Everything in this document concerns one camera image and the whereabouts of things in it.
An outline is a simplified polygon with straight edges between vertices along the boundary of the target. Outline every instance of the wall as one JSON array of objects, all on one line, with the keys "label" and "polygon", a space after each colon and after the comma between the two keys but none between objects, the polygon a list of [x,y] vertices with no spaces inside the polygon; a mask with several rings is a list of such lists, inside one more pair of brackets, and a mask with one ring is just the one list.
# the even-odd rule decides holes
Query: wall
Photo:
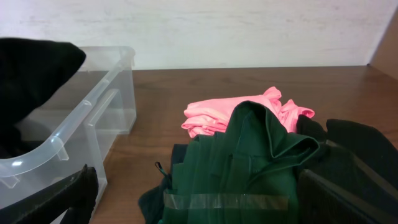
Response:
[{"label": "wall", "polygon": [[374,53],[371,65],[398,79],[398,11],[392,17],[389,27]]},{"label": "wall", "polygon": [[396,0],[0,0],[0,35],[128,45],[136,68],[364,65]]}]

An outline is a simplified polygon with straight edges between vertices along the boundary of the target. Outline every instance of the dark green garment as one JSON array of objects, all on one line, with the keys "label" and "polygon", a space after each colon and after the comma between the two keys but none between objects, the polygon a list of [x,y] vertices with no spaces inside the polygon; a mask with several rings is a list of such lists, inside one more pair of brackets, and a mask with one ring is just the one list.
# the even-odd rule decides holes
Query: dark green garment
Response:
[{"label": "dark green garment", "polygon": [[[292,168],[317,149],[313,138],[287,133],[269,109],[243,102],[235,107],[225,133],[199,135],[189,144],[184,163],[174,166],[173,190],[167,193],[186,198],[198,194],[207,198],[215,194],[268,195],[276,198],[274,202],[288,204],[220,208],[192,199],[180,207],[166,205],[163,222],[297,223],[299,206]],[[223,205],[234,203],[224,200]]]}]

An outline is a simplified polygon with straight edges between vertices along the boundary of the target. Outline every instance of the clear plastic container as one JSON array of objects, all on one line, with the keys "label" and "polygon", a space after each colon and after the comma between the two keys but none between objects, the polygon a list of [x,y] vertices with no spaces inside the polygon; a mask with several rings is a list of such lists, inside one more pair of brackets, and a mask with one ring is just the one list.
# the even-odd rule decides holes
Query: clear plastic container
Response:
[{"label": "clear plastic container", "polygon": [[0,159],[0,209],[79,171],[95,167],[101,198],[107,181],[103,166],[118,134],[136,120],[129,47],[82,47],[84,64],[43,106],[17,127],[36,146],[12,159]]}]

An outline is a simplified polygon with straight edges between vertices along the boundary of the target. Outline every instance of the folded pink garment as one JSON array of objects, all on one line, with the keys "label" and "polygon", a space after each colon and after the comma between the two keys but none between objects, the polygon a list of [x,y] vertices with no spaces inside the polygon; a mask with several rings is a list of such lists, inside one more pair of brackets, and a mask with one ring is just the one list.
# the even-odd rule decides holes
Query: folded pink garment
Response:
[{"label": "folded pink garment", "polygon": [[274,86],[263,95],[242,96],[225,99],[204,100],[190,103],[184,111],[188,118],[181,127],[187,129],[191,138],[197,134],[213,135],[215,131],[225,132],[235,106],[243,101],[253,101],[268,107],[288,132],[296,131],[297,119],[300,114],[309,118],[314,116],[314,111],[302,108],[289,100],[285,105],[279,99],[282,93]]}]

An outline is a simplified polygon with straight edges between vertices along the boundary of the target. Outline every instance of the black cloth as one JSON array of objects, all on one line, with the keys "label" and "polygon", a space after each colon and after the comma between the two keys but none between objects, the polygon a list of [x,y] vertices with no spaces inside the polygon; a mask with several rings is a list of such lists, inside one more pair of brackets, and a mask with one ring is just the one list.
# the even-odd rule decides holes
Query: black cloth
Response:
[{"label": "black cloth", "polygon": [[31,150],[13,125],[42,106],[85,59],[71,43],[0,39],[0,159]]},{"label": "black cloth", "polygon": [[63,180],[0,210],[1,223],[51,223],[64,211],[61,224],[89,223],[98,194],[94,167]]},{"label": "black cloth", "polygon": [[[341,211],[347,210],[350,206],[353,207],[350,208],[351,210],[357,209],[355,212],[352,211],[353,213],[346,215],[348,218],[354,213],[360,214],[361,209],[357,205],[363,204],[363,202],[354,203],[350,201],[351,205],[348,205],[349,203],[341,195],[327,195],[330,189],[322,189],[323,185],[312,177],[308,177],[308,174],[304,173],[303,170],[310,170],[315,175],[341,187],[348,194],[353,194],[370,206],[377,208],[380,210],[379,212],[385,213],[387,216],[395,215],[398,211],[398,199],[391,192],[385,190],[385,185],[376,182],[375,175],[368,170],[373,170],[377,173],[376,175],[382,177],[393,188],[397,189],[398,184],[394,174],[396,176],[398,173],[398,165],[396,164],[398,151],[375,128],[337,119],[329,119],[326,126],[328,132],[325,132],[318,123],[306,116],[298,117],[298,133],[314,137],[321,143],[321,149],[318,153],[297,169],[297,177],[300,177],[298,179],[299,200],[302,205],[306,205],[302,209],[303,216],[312,220],[316,219],[316,217],[309,215],[311,213],[317,214],[323,220],[328,218],[332,220],[332,216],[324,218],[322,215],[325,213],[311,211],[311,207],[321,206],[323,210],[336,210],[335,206],[329,204],[329,202],[334,202],[340,203],[339,209]],[[306,196],[314,194],[317,189],[322,192],[321,195]],[[329,201],[329,199],[326,199],[327,197],[334,198],[336,201]],[[358,220],[358,223],[367,223],[372,219],[358,218]]]},{"label": "black cloth", "polygon": [[[174,164],[184,162],[185,154],[187,153],[186,144],[174,144],[171,158],[171,170]],[[159,186],[149,190],[148,192],[141,195],[138,200],[138,205],[141,209],[142,214],[145,218],[146,224],[157,224],[162,219],[164,210],[163,192],[166,189],[172,188],[172,183],[169,181],[172,179],[172,173],[167,177],[164,177]]]}]

